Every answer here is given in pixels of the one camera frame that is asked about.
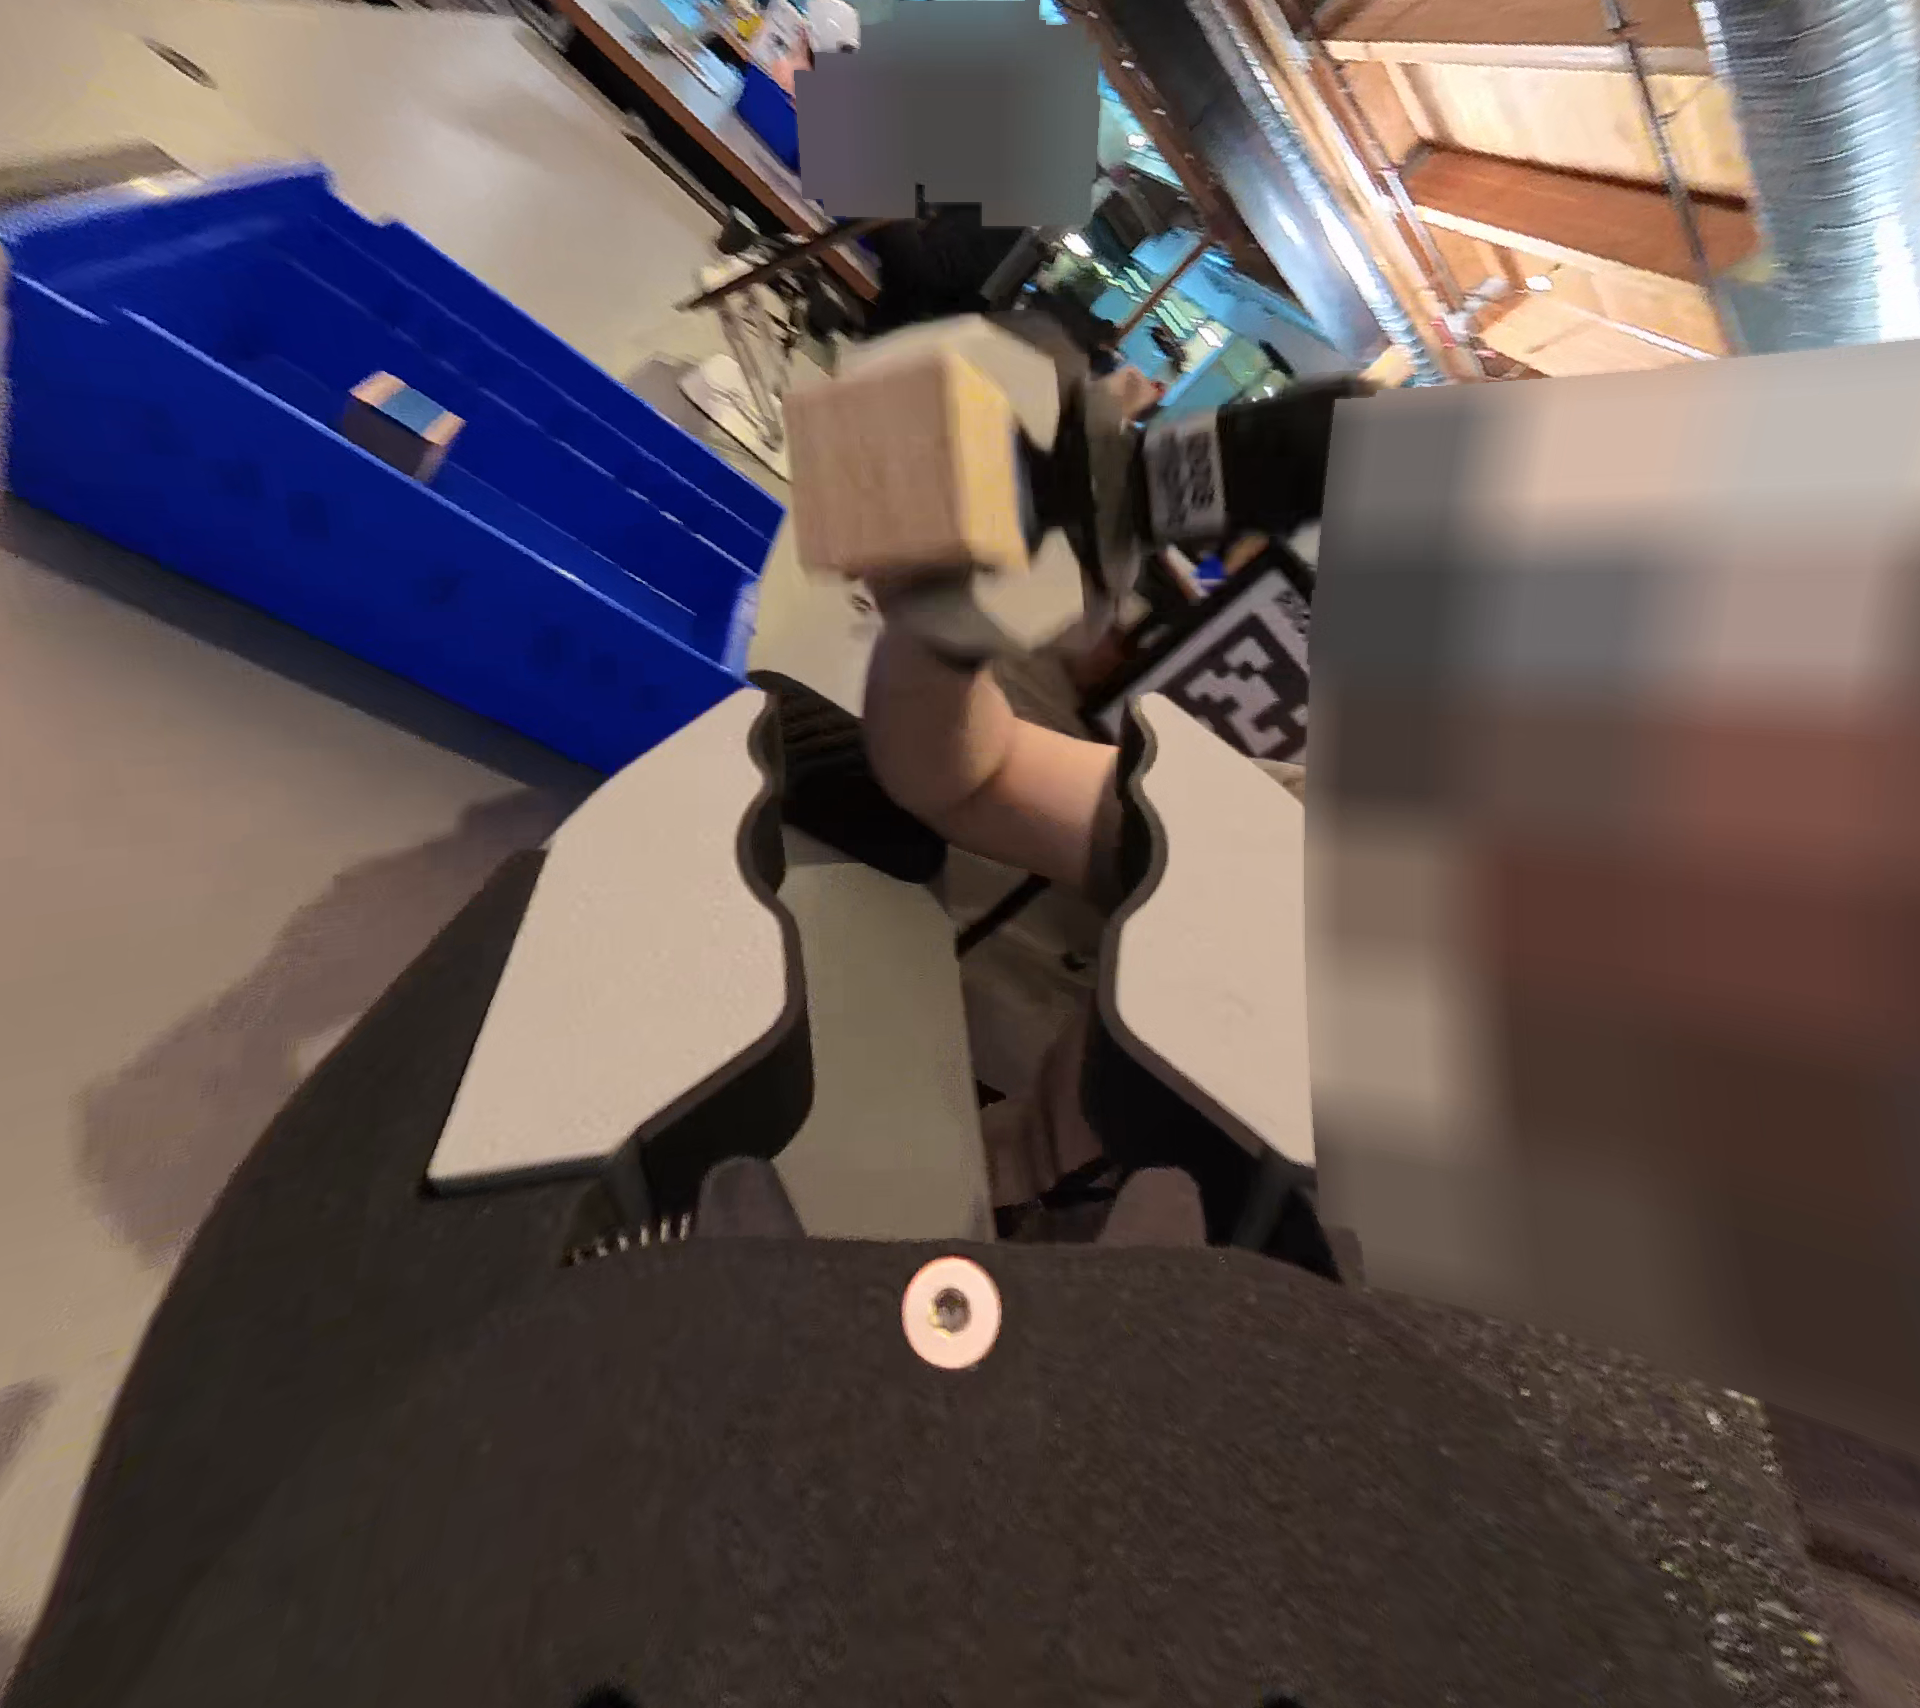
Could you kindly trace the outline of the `black pad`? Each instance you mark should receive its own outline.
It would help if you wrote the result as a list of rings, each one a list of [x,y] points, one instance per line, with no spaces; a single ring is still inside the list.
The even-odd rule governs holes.
[[[778,671],[750,682],[778,725],[782,827],[887,878],[941,881],[948,842],[878,782],[860,717]]]

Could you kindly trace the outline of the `wooden cube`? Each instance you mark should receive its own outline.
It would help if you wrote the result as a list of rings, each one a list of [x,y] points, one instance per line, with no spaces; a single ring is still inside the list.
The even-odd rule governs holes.
[[[465,428],[466,419],[392,372],[361,381],[334,423],[342,440],[427,488]]]
[[[907,583],[1030,568],[1014,405],[956,352],[795,389],[782,432],[806,573]]]

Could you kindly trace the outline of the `blue plastic bin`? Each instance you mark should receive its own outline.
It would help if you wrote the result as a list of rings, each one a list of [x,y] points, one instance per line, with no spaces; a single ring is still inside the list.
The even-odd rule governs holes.
[[[803,170],[799,106],[774,74],[746,64],[741,70],[735,114],[786,173]]]
[[[613,774],[736,695],[785,509],[323,166],[4,214],[25,504]],[[342,439],[392,372],[427,486]]]

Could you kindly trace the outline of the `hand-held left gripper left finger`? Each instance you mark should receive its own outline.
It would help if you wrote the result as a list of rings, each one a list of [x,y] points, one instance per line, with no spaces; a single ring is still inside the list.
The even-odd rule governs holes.
[[[620,1171],[693,1192],[813,1105],[778,713],[735,692],[552,833],[427,1164],[435,1192]]]

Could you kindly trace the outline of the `white document stand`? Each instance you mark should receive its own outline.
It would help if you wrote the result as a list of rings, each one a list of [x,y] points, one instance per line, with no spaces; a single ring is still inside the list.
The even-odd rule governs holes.
[[[801,331],[790,304],[764,284],[720,298],[724,351],[681,376],[684,401],[778,479],[789,468],[785,392]]]

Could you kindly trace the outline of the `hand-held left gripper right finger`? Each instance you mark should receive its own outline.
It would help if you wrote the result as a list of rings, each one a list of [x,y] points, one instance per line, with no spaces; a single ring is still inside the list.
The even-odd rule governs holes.
[[[1304,804],[1148,695],[1123,726],[1117,821],[1082,1081],[1102,1147],[1201,1182],[1262,1162],[1314,1181]]]

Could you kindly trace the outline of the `person's right forearm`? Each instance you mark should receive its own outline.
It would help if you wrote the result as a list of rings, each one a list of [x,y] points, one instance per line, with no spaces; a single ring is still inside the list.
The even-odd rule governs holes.
[[[986,665],[951,661],[896,621],[868,663],[863,737],[881,791],[941,841],[1113,905],[1115,746],[1023,719]]]

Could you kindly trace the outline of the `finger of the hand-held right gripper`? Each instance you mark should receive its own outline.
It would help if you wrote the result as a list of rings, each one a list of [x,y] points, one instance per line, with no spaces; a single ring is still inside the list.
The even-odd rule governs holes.
[[[1000,313],[961,323],[961,358],[1009,401],[1021,434],[1055,448],[1080,394],[1086,358],[1069,333],[1036,313]]]
[[[890,632],[976,669],[1073,640],[1088,625],[1090,595],[1069,539],[1044,539],[1023,568],[882,575],[877,609]]]

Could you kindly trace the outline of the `wooden table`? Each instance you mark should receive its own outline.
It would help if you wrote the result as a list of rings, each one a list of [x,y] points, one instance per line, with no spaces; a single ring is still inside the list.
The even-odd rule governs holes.
[[[671,0],[542,0],[565,27],[563,55],[620,112],[637,114],[672,160],[697,178],[727,181],[724,212],[762,212],[808,241],[829,231],[797,168],[780,160],[741,112],[744,70],[722,57],[715,31]]]

